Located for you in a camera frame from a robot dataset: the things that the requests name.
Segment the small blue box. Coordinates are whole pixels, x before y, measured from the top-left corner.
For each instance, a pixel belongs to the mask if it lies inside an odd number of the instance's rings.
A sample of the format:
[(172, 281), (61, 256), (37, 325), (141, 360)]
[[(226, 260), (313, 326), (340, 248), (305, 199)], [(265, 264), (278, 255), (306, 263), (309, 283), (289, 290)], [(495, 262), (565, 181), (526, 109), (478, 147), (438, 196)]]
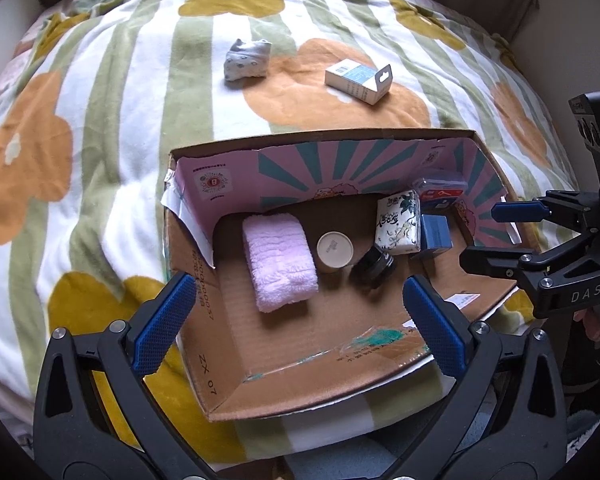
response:
[(441, 214), (423, 214), (420, 217), (420, 249), (411, 258), (432, 259), (452, 248), (448, 218)]

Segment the floral tissue pack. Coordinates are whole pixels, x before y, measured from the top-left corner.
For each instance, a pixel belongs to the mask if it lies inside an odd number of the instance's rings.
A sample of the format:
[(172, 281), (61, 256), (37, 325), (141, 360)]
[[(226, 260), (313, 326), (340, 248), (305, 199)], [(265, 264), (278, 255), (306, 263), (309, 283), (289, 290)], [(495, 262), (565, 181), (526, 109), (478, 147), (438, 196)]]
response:
[(378, 200), (375, 244), (393, 256), (420, 251), (420, 200), (414, 190)]

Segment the small black cube box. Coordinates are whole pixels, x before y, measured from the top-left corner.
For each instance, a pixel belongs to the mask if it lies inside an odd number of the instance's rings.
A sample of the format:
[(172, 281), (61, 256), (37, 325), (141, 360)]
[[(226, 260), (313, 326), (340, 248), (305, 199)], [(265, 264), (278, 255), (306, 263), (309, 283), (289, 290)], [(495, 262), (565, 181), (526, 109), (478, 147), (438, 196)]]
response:
[(396, 263), (392, 255), (377, 245), (372, 245), (352, 266), (351, 275), (360, 284), (378, 287), (394, 271), (395, 267)]

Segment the white blue carton box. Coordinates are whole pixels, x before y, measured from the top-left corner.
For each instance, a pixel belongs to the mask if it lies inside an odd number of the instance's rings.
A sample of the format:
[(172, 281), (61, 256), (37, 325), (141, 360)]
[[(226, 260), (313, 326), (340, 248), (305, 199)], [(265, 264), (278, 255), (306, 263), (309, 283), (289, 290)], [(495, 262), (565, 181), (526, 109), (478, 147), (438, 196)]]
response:
[(325, 84), (368, 105), (377, 104), (390, 90), (392, 68), (373, 68), (345, 58), (325, 70)]

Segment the red blue plastic case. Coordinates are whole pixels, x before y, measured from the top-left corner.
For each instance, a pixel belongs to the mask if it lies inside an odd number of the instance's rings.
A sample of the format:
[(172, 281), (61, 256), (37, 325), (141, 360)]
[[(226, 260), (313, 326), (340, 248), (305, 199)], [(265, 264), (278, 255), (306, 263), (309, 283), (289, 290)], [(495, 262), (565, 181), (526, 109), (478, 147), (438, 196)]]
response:
[(465, 178), (454, 171), (424, 174), (413, 180), (422, 210), (439, 210), (451, 207), (468, 188)]

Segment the pink folded towel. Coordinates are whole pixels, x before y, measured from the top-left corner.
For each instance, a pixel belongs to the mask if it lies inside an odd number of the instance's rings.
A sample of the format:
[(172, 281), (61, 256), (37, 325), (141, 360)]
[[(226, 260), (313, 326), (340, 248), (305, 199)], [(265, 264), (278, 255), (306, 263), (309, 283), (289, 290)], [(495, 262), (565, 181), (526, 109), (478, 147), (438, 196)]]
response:
[(312, 252), (292, 214), (248, 217), (242, 222), (242, 240), (260, 312), (271, 313), (318, 293)]

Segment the folded white patterned sock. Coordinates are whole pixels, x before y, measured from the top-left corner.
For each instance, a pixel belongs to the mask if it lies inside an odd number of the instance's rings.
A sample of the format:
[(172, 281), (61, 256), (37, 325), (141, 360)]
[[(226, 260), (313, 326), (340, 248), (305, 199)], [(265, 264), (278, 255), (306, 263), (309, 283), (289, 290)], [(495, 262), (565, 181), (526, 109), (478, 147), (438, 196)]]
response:
[(237, 39), (227, 51), (224, 79), (234, 82), (245, 78), (263, 78), (268, 74), (272, 44), (268, 40), (242, 41)]

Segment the cream round jar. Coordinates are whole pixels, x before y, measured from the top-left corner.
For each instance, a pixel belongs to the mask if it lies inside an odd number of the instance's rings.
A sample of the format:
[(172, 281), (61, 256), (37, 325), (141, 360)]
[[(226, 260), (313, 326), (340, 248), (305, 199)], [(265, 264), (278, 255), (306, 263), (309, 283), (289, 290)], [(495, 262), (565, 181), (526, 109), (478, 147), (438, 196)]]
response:
[(349, 237), (338, 231), (324, 233), (315, 246), (316, 265), (325, 273), (338, 272), (348, 266), (354, 255)]

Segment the open cardboard box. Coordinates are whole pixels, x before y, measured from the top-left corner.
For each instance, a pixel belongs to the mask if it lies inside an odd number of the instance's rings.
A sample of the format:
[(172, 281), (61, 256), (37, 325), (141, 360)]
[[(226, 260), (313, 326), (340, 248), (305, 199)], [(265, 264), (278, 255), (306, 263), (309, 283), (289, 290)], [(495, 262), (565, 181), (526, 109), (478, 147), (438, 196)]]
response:
[[(288, 212), (310, 246), (337, 231), (361, 258), (374, 241), (378, 200), (433, 169), (467, 182), (448, 213), (449, 250), (429, 261), (400, 256), (376, 289), (355, 284), (348, 269), (319, 268), (313, 297), (259, 311), (245, 218)], [(490, 211), (512, 196), (504, 171), (468, 130), (306, 131), (172, 151), (162, 198), (166, 258), (197, 285), (181, 352), (204, 416), (225, 422), (300, 413), (401, 375), (426, 354), (402, 299), (411, 275), (426, 276), (444, 298), (468, 294), (468, 318), (489, 315), (514, 283), (468, 274), (458, 258), (469, 245), (510, 245), (512, 229)]]

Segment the floral striped blanket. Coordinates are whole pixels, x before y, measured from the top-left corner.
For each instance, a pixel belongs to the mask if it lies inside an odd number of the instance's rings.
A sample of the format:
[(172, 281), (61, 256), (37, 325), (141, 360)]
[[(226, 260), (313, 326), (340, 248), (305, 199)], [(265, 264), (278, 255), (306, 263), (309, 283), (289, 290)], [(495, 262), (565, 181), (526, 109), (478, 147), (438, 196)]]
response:
[[(237, 39), (272, 44), (268, 74), (227, 82)], [(375, 105), (325, 84), (345, 58), (392, 68)], [(172, 151), (344, 129), (474, 132), (513, 189), (576, 179), (550, 114), (481, 26), (430, 0), (73, 0), (46, 18), (0, 92), (0, 408), (33, 432), (46, 347), (126, 320), (173, 272), (163, 205)], [(547, 222), (509, 246), (570, 239)], [(145, 384), (188, 444), (233, 466), (348, 440), (442, 399), (425, 356), (390, 382), (300, 413), (212, 422), (181, 332)]]

